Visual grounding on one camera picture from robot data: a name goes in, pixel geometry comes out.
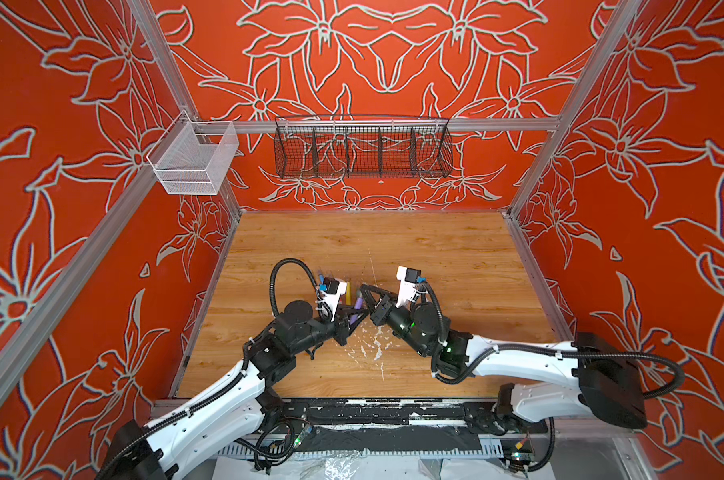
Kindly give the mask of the purple marker pen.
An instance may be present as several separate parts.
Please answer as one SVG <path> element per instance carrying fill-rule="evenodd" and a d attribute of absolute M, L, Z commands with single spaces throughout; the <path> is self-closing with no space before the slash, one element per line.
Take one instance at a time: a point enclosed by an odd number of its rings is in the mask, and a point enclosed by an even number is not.
<path fill-rule="evenodd" d="M 362 312 L 366 307 L 365 300 L 362 297 L 358 297 L 354 304 L 355 313 L 350 316 L 349 323 L 351 326 L 355 325 L 360 319 Z"/>

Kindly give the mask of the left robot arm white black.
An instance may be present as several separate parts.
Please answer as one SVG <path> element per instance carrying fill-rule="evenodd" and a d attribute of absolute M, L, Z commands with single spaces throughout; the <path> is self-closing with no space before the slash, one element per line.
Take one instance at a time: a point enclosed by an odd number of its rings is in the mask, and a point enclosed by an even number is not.
<path fill-rule="evenodd" d="M 352 305 L 342 302 L 346 283 L 317 278 L 305 268 L 315 299 L 279 307 L 276 279 L 280 269 L 299 259 L 282 259 L 269 278 L 272 321 L 243 346 L 243 358 L 219 380 L 171 412 L 119 429 L 99 479 L 180 479 L 231 443 L 249 452 L 256 467 L 270 470 L 289 459 L 313 425 L 290 414 L 274 386 L 297 365 L 301 353 L 314 355 L 329 341 L 343 346 L 370 316 L 375 305 L 368 286 Z"/>

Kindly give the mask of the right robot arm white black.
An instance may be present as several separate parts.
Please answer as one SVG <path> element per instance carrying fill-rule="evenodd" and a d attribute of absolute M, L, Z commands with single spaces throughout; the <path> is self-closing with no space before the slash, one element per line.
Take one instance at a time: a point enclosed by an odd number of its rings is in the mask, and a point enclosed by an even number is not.
<path fill-rule="evenodd" d="M 647 426 L 645 403 L 668 395 L 686 379 L 681 365 L 637 351 L 618 351 L 586 333 L 573 341 L 499 341 L 451 329 L 433 288 L 404 283 L 394 293 L 359 289 L 371 321 L 429 359 L 433 378 L 459 385 L 475 377 L 507 377 L 494 407 L 504 425 L 591 415 L 626 429 Z"/>

